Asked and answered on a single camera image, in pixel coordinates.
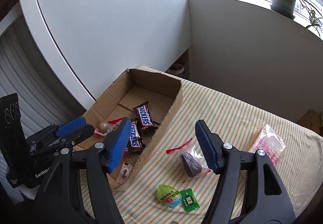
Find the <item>brown cardboard box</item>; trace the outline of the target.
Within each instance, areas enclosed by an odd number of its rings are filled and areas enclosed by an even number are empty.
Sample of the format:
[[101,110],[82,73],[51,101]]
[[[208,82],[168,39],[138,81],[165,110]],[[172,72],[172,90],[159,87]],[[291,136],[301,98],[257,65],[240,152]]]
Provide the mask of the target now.
[[108,175],[109,184],[115,191],[125,191],[134,182],[154,149],[159,146],[180,108],[182,83],[180,79],[162,72],[129,69],[117,77],[83,114],[87,123],[97,127],[102,122],[120,118],[138,118],[134,107],[145,102],[148,102],[148,110],[157,129],[141,134],[146,147],[140,154],[130,152],[123,156],[122,163],[132,165],[130,176],[124,184],[117,183],[120,167]]

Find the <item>green jelly cup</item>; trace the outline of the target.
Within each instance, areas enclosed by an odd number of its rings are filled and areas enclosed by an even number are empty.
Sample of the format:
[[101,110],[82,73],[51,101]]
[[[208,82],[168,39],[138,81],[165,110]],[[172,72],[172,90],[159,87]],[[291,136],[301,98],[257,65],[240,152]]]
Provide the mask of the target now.
[[169,208],[175,208],[182,202],[180,192],[169,185],[160,184],[157,187],[157,199],[165,203]]

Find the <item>Snickers bar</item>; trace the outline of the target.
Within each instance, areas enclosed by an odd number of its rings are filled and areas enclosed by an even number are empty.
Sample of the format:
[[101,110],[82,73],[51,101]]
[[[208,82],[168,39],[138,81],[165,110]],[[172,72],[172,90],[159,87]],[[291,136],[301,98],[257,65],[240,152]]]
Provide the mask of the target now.
[[149,111],[149,101],[145,101],[144,103],[133,107],[133,111],[136,112],[138,121],[140,124],[140,131],[151,132],[158,129],[158,127],[154,124],[152,116]]
[[124,150],[124,155],[130,154],[132,152],[141,154],[143,150],[145,149],[146,145],[141,138],[138,128],[137,128],[138,120],[137,119],[131,119],[131,130],[130,130],[130,136],[129,141],[127,143],[127,146]]

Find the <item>white cabinet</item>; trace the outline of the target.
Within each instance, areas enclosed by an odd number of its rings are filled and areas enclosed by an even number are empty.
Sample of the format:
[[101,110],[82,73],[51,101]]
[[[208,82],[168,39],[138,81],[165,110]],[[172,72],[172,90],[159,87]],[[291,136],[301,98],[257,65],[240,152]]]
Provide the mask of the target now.
[[188,0],[19,0],[35,43],[89,108],[121,72],[166,71],[190,46]]

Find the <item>bagged sliced bread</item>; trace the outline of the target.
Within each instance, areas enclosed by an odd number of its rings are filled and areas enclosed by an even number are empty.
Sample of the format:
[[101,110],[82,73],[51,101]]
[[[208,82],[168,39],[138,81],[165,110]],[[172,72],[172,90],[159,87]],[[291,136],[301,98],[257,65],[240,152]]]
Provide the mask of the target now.
[[259,149],[262,149],[276,166],[286,149],[286,144],[269,124],[264,124],[252,136],[247,151],[254,153]]

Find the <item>green square candy packet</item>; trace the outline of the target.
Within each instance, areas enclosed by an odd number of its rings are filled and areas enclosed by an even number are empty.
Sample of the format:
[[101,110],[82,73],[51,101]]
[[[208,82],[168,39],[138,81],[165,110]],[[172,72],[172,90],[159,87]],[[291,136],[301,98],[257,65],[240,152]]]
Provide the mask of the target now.
[[180,191],[185,212],[191,212],[200,208],[200,205],[191,188]]

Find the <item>pink small snack packet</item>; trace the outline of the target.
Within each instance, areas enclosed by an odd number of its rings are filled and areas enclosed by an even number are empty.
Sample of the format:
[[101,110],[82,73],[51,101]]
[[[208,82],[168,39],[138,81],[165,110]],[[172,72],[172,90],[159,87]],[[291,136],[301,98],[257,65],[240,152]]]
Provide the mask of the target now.
[[116,182],[120,185],[124,184],[126,182],[126,180],[128,179],[131,171],[132,171],[132,165],[130,163],[124,162],[122,164],[122,167],[121,167],[121,170],[119,172]]

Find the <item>striped yellow tablecloth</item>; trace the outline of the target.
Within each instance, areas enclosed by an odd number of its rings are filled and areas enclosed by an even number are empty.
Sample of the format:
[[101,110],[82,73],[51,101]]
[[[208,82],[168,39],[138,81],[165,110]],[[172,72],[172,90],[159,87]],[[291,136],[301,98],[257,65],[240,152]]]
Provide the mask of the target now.
[[85,112],[98,127],[148,103],[145,149],[106,176],[124,223],[292,223],[322,185],[322,137],[231,96],[149,69],[124,71]]

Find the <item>dark cake red-sealed bag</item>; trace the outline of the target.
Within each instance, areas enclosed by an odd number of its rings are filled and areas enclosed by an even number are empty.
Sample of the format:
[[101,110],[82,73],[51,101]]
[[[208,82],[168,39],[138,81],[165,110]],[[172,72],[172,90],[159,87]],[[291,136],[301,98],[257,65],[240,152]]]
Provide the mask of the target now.
[[179,161],[184,172],[182,183],[189,180],[205,176],[212,170],[208,167],[205,157],[198,153],[193,138],[187,140],[184,144],[165,151],[167,155],[174,156]]
[[107,125],[108,125],[107,133],[115,131],[119,127],[119,125],[121,124],[123,119],[127,119],[127,117],[122,117],[122,118],[108,121],[107,122]]

